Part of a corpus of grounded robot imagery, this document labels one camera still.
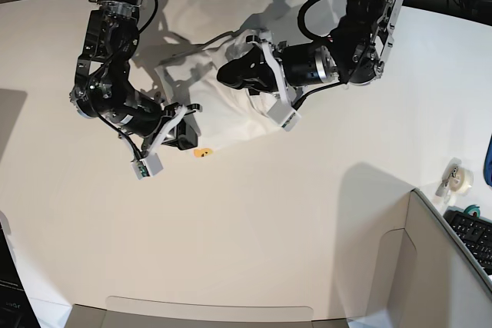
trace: teal object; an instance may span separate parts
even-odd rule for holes
[[[470,205],[463,210],[463,213],[471,215],[472,217],[480,218],[480,207],[478,205]]]

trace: yellow object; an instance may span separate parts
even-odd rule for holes
[[[206,157],[207,155],[213,154],[212,149],[194,149],[193,154],[195,157]]]

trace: white table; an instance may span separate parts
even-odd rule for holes
[[[158,61],[189,47],[175,34],[200,43],[248,20],[276,41],[303,42],[295,18],[304,1],[161,0],[131,81],[151,88]],[[403,8],[381,80],[313,95],[289,134],[201,159],[163,147],[165,172],[138,182],[128,149],[68,101],[93,8],[0,5],[0,88],[28,95],[0,163],[0,211],[33,299],[363,316],[379,240],[403,227],[408,191],[438,181],[452,157],[481,179],[492,132],[490,27]],[[308,26],[327,33],[343,14],[344,0],[328,0],[308,12]],[[491,218],[492,205],[481,205]]]

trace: white cloth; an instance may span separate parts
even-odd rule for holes
[[[250,96],[247,89],[235,90],[217,81],[218,69],[248,53],[246,30],[237,37],[220,40],[220,46],[167,60],[155,70],[162,81],[169,103],[200,104],[202,112],[185,119],[197,129],[198,147],[193,154],[206,156],[224,147],[277,131],[280,128],[266,116],[276,102],[271,94]]]

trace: keyboard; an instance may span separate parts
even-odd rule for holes
[[[485,269],[492,275],[492,223],[457,210],[448,210],[444,219]]]

